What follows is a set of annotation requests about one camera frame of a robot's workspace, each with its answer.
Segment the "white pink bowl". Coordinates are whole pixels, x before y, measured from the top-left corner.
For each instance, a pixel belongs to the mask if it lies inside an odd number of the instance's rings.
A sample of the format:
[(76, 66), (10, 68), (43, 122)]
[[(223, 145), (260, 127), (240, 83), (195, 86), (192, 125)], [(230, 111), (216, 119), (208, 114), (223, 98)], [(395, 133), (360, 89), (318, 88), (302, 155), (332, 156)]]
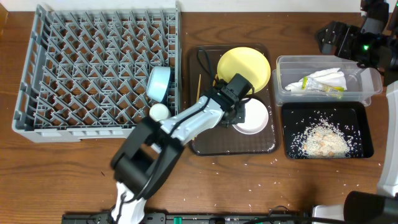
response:
[(244, 109), (244, 122), (234, 124), (233, 128), (247, 135), (260, 133), (269, 121), (269, 112), (266, 106), (261, 101), (252, 98), (245, 104)]

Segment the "yellow plate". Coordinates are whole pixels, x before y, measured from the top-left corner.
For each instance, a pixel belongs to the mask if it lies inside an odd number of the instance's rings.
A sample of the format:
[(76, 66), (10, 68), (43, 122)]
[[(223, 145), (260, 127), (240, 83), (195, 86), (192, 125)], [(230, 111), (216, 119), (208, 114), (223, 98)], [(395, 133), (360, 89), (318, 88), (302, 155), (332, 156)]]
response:
[(223, 54), (217, 65), (220, 80), (230, 82), (234, 75), (242, 75), (254, 87), (248, 95), (262, 90), (271, 77), (271, 66), (265, 55), (250, 47), (236, 47)]

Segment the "wrapper and napkin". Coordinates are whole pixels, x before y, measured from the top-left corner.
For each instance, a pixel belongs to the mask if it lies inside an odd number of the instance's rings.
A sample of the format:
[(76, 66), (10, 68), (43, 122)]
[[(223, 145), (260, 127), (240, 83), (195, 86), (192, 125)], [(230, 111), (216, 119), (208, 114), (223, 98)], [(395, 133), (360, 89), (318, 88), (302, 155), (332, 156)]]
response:
[(337, 96), (348, 90), (345, 74), (340, 68), (319, 70), (297, 82), (283, 86), (279, 93), (285, 96)]

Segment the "white paper cup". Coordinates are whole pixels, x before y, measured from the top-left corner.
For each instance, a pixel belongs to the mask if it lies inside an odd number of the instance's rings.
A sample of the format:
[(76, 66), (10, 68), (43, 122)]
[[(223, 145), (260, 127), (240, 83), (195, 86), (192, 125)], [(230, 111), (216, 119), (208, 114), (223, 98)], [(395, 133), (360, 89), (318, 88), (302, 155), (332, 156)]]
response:
[(169, 109), (162, 103), (154, 104), (149, 110), (149, 116), (154, 121), (160, 121), (171, 117)]

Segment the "light blue bowl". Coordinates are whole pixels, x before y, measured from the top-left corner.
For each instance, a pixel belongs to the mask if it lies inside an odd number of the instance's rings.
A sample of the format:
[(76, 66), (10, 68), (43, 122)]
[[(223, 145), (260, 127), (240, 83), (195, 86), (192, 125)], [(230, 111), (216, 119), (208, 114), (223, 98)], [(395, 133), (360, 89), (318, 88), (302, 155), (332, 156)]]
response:
[(170, 67), (156, 66), (151, 70), (147, 83), (147, 96), (157, 102), (162, 102), (166, 96), (171, 77)]

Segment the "rice and food scraps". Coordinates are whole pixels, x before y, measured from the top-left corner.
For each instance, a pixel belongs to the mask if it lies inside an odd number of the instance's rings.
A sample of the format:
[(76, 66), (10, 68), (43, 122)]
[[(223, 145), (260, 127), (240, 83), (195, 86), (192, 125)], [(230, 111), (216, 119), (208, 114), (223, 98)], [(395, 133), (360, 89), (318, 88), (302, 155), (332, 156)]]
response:
[(341, 159), (363, 155), (361, 132), (353, 125), (315, 118), (290, 136), (287, 155), (293, 159)]

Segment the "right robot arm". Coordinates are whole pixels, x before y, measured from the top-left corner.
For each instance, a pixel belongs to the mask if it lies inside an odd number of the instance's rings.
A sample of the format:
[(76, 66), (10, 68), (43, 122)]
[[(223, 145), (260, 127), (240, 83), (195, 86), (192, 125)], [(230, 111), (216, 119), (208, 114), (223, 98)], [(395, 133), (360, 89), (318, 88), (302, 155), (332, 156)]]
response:
[(323, 54), (373, 68), (382, 77), (386, 102), (377, 123), (372, 112), (371, 134), (386, 141), (381, 176), (373, 194), (352, 191), (343, 205), (345, 223), (397, 223), (397, 4), (385, 0), (360, 2), (360, 26), (332, 21), (315, 33)]

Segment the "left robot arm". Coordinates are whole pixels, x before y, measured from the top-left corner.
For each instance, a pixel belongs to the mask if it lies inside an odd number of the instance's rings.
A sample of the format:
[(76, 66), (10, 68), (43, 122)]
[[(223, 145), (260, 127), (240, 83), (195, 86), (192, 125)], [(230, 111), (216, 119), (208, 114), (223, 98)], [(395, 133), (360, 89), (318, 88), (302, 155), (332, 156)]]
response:
[(249, 80), (237, 73), (229, 82), (220, 80), (176, 116), (142, 119), (110, 162), (120, 194), (112, 212), (114, 222), (139, 223), (146, 200), (164, 184), (186, 143), (217, 126), (253, 91)]

